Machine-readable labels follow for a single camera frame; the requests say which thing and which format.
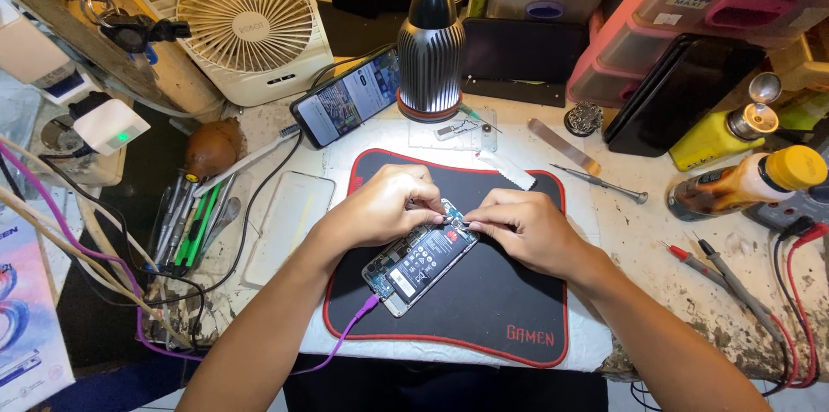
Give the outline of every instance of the smartphone with screen on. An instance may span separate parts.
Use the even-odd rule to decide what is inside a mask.
[[[397,49],[383,49],[291,103],[308,140],[322,148],[397,101]]]

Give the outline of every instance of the phone circuit board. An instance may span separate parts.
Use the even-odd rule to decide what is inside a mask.
[[[402,317],[480,239],[443,199],[442,225],[420,225],[383,249],[362,269],[363,279],[395,317]]]

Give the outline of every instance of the white desk surface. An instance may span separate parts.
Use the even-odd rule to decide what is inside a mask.
[[[770,337],[762,333],[759,323],[745,308],[733,300],[723,289],[678,262],[660,244],[664,240],[686,250],[702,253],[696,246],[691,231],[706,238],[723,253],[725,261],[741,278],[745,287],[759,300],[772,308],[788,326],[791,333],[798,333],[797,321],[780,290],[769,258],[772,234],[741,214],[723,216],[701,223],[688,224],[673,218],[665,204],[666,190],[673,184],[698,174],[679,173],[668,155],[660,158],[643,158],[619,155],[607,151],[599,134],[584,140],[569,135],[562,127],[566,109],[548,108],[516,101],[506,101],[480,96],[464,96],[464,102],[473,108],[491,108],[497,112],[497,126],[504,134],[498,136],[498,153],[511,157],[526,169],[553,171],[565,185],[567,215],[569,221],[590,242],[601,246],[623,269],[627,277],[637,283],[663,306],[694,327],[701,335],[714,343],[731,361],[749,377],[775,379],[779,376],[781,356]],[[280,128],[293,123],[288,113],[289,100],[276,101],[244,110],[236,115],[247,138],[248,151],[272,141]],[[559,131],[565,139],[595,158],[603,167],[602,179],[636,191],[647,191],[648,203],[636,205],[630,199],[612,191],[589,186],[585,182],[556,171],[547,163],[558,163],[577,168],[563,155],[534,137],[526,129],[528,118],[537,117]],[[324,176],[337,182],[333,203],[345,196],[348,172],[360,152],[369,148],[384,148],[392,152],[427,159],[431,162],[472,169],[492,169],[479,162],[471,152],[448,152],[409,147],[409,121],[404,120],[397,108],[382,111],[368,120],[366,125],[349,133],[331,146],[315,151],[305,141],[283,171],[299,171]],[[280,163],[291,147],[291,142],[253,164],[243,174],[234,189],[243,206],[247,204],[252,186],[258,186],[267,173]],[[722,165],[736,163],[732,158]],[[210,344],[227,328],[229,323],[251,300],[256,291],[240,285],[250,249],[258,237],[256,228],[261,224],[271,195],[278,184],[276,176],[260,193],[251,212],[244,254],[236,273],[221,287],[208,296],[208,308],[202,317],[200,342]],[[275,212],[292,212],[276,210]],[[230,225],[217,239],[206,256],[202,267],[192,274],[192,279],[205,286],[211,285],[227,271],[238,248],[240,219]],[[826,264],[821,257],[823,245],[817,241],[796,253],[793,269],[796,281],[816,330],[819,355],[824,369],[829,366],[829,288],[826,283]],[[179,294],[187,290],[181,282],[171,281],[168,289]],[[189,328],[189,320],[196,314],[197,298],[189,303],[180,302],[176,316],[181,319],[182,332]],[[600,369],[608,374],[625,375],[632,366],[620,346],[612,342],[607,327],[583,305],[571,292],[570,348],[559,368],[580,371]],[[807,359],[807,348],[802,333],[797,334],[802,361]],[[325,329],[318,307],[307,329],[301,352],[326,354],[336,339]],[[430,342],[345,342],[339,351],[342,355],[393,358],[420,361],[451,361],[460,363],[515,364],[493,355],[485,355],[457,346]]]

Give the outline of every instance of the phone screen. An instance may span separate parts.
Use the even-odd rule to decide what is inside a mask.
[[[397,100],[400,68],[390,49],[302,101],[299,115],[320,146],[357,128]]]

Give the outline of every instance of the smartphone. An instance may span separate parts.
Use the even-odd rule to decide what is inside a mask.
[[[605,131],[610,152],[664,155],[766,55],[740,39],[677,40]]]
[[[384,248],[362,277],[391,314],[402,317],[475,244],[480,235],[462,226],[463,215],[441,199],[447,224],[420,225]]]
[[[397,101],[397,49],[382,49],[291,103],[308,140],[322,148]]]

